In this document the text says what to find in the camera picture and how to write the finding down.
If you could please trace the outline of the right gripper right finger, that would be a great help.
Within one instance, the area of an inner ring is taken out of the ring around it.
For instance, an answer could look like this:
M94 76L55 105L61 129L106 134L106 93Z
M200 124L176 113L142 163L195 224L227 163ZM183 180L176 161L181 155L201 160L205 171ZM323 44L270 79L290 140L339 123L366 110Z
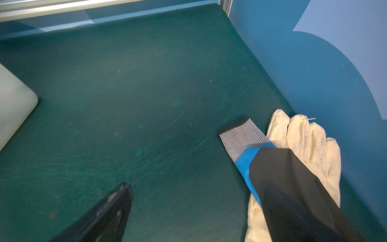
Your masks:
M273 242L346 241L269 181L262 182L261 204Z

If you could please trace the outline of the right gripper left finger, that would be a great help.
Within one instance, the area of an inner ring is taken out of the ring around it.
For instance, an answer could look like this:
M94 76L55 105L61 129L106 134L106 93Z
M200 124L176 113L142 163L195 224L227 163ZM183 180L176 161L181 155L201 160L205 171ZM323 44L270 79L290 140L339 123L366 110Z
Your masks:
M133 203L131 184L121 183L52 242L121 242Z

